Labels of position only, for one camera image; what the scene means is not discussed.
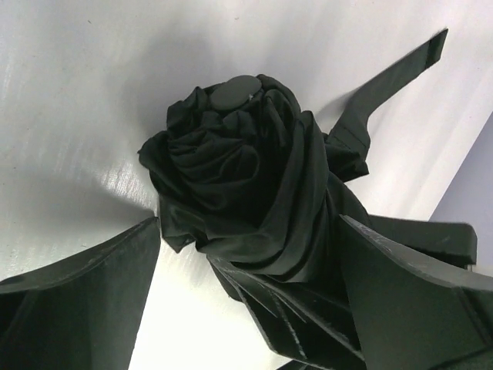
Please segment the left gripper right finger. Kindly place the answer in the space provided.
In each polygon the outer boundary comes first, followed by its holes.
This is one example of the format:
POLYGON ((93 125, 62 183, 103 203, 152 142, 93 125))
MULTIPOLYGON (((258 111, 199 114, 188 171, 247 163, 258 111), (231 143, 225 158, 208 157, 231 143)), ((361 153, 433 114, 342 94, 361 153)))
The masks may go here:
POLYGON ((369 369, 490 369, 492 278, 339 221, 341 268, 369 369))

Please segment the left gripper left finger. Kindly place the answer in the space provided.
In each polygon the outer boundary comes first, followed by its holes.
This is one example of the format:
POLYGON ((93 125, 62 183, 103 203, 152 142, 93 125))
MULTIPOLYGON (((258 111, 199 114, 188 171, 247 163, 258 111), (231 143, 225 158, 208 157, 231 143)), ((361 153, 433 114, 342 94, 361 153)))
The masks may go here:
POLYGON ((160 249, 148 218, 1 282, 3 369, 127 369, 160 249))

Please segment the black folding umbrella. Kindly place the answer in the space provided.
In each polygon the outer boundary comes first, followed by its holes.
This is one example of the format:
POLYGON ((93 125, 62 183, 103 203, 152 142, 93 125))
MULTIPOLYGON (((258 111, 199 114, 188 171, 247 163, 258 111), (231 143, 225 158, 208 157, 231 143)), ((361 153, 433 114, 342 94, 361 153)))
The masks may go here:
POLYGON ((284 84, 237 76, 172 104, 139 150, 163 238, 251 274, 345 301, 338 218, 371 219, 347 183, 368 173, 371 114, 441 58, 440 32, 357 89, 329 133, 284 84))

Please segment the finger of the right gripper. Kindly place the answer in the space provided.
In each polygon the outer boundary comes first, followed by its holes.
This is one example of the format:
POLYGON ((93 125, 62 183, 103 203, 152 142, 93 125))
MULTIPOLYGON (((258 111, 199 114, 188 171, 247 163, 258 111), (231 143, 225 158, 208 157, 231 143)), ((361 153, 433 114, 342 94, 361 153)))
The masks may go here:
POLYGON ((207 260, 225 292, 246 306, 282 369, 365 369, 347 303, 301 283, 250 274, 218 257, 207 260))
POLYGON ((460 268, 477 263, 478 239, 464 223, 405 220, 371 215, 371 224, 382 236, 460 268))

